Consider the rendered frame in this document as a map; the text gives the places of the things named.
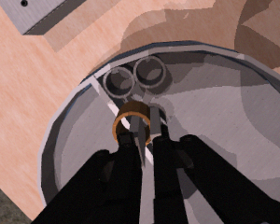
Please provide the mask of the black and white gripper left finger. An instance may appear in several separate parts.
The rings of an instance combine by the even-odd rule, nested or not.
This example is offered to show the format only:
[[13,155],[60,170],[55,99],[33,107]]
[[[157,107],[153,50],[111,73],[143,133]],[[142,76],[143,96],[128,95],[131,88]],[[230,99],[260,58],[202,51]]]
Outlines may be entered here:
[[31,224],[139,224],[146,158],[143,119],[132,115],[129,131],[117,140],[118,151],[93,153]]

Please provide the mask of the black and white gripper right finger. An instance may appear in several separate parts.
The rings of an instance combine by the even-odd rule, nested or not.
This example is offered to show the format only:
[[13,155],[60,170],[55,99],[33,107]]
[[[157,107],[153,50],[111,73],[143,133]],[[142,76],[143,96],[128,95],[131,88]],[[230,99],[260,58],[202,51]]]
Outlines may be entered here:
[[187,134],[179,141],[171,140],[168,127],[161,125],[157,106],[150,108],[150,139],[154,224],[189,224],[176,168],[184,168],[224,224],[280,224],[280,202],[269,197],[198,136]]

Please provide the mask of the bronze bushing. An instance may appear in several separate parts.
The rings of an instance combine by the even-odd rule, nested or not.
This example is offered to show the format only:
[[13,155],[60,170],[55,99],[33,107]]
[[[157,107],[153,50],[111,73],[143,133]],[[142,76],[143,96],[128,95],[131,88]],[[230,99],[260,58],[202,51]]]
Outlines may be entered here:
[[116,142],[117,140],[117,135],[120,133],[128,132],[129,129],[125,128],[125,126],[122,124],[121,119],[130,115],[134,116],[139,116],[140,118],[144,119],[147,122],[147,126],[145,128],[146,132],[146,145],[149,144],[151,141],[150,139],[150,108],[148,105],[141,101],[130,101],[124,104],[117,116],[116,119],[113,123],[113,128],[112,128],[112,134],[114,136],[114,139]]

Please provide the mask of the grey metal ring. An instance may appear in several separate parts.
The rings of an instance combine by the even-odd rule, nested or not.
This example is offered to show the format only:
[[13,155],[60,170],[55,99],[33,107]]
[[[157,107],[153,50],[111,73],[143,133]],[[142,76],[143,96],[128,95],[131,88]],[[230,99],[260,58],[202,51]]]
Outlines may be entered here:
[[[151,79],[151,80],[148,80],[148,79],[144,79],[142,78],[139,73],[138,73],[138,70],[137,70],[137,66],[140,62],[142,62],[143,60],[145,59],[154,59],[156,61],[158,61],[160,64],[161,64],[161,73],[158,77],[154,78],[154,79]],[[164,66],[164,63],[162,62],[162,60],[160,59],[159,56],[155,55],[155,54],[150,54],[146,57],[143,57],[143,58],[140,58],[137,60],[134,68],[133,68],[133,76],[134,76],[134,79],[135,81],[142,87],[144,88],[155,88],[155,87],[158,87],[165,79],[165,75],[166,75],[166,69],[165,69],[165,66]]]
[[[112,83],[111,73],[113,70],[117,70],[117,69],[124,70],[127,73],[129,73],[129,75],[131,76],[133,84],[128,89],[119,89],[116,86],[114,86],[114,84]],[[104,81],[103,81],[105,91],[109,95],[111,95],[112,97],[115,97],[115,98],[124,98],[124,97],[127,97],[128,95],[130,95],[134,89],[135,83],[136,83],[136,81],[133,76],[133,68],[126,63],[113,67],[110,70],[108,70],[105,73]]]
[[161,116],[161,121],[162,121],[162,124],[167,125],[167,122],[166,122],[166,117],[165,117],[165,115],[164,115],[163,111],[162,111],[161,109],[159,109],[159,111],[160,111],[160,116]]

